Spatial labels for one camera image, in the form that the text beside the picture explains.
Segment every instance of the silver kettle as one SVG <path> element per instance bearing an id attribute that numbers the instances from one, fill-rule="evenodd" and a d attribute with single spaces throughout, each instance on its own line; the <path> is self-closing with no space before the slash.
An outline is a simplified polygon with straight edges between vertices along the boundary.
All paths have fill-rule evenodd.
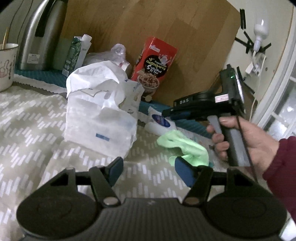
<path id="1" fill-rule="evenodd" d="M 61 34 L 68 0 L 44 0 L 30 17 L 17 58 L 19 70 L 48 70 Z"/>

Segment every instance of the white carton cap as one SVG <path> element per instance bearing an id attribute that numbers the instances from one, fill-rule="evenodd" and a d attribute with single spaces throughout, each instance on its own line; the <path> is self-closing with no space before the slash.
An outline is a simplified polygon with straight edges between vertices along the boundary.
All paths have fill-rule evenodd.
<path id="1" fill-rule="evenodd" d="M 84 35 L 82 36 L 82 41 L 90 42 L 91 39 L 92 39 L 92 37 L 89 36 L 89 35 L 87 35 L 87 34 L 84 34 Z"/>

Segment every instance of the blue oval label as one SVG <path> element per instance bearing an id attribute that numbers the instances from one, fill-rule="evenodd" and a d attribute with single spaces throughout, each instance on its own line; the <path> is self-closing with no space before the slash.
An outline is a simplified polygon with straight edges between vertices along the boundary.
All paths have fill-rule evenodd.
<path id="1" fill-rule="evenodd" d="M 164 126 L 164 127 L 170 127 L 170 123 L 161 115 L 152 115 L 153 120 L 155 120 L 159 125 Z"/>

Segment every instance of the teal mat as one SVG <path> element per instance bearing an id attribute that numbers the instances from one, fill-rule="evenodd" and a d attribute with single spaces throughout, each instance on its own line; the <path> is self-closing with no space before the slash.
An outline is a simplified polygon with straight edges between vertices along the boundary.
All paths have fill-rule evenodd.
<path id="1" fill-rule="evenodd" d="M 22 70 L 16 69 L 15 73 L 31 79 L 44 81 L 45 83 L 48 83 L 48 84 L 54 84 L 54 85 L 66 88 L 67 77 L 62 75 L 62 72 L 59 70 L 22 71 Z M 151 106 L 153 109 L 159 112 L 162 112 L 163 110 L 169 108 L 169 106 L 160 104 L 156 101 L 151 101 L 150 103 L 141 101 L 139 111 L 148 115 L 149 106 Z M 211 135 L 207 133 L 206 128 L 194 120 L 178 120 L 178 121 L 175 121 L 175 123 L 176 123 L 176 126 L 180 128 L 197 133 L 207 138 L 211 138 Z"/>

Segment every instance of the white mug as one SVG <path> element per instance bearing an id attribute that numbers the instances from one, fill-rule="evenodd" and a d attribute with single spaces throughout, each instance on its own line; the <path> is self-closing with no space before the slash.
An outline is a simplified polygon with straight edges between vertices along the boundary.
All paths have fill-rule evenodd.
<path id="1" fill-rule="evenodd" d="M 2 44 L 0 44 L 0 91 L 12 85 L 17 48 L 18 44 L 6 44 L 5 49 L 2 50 Z"/>

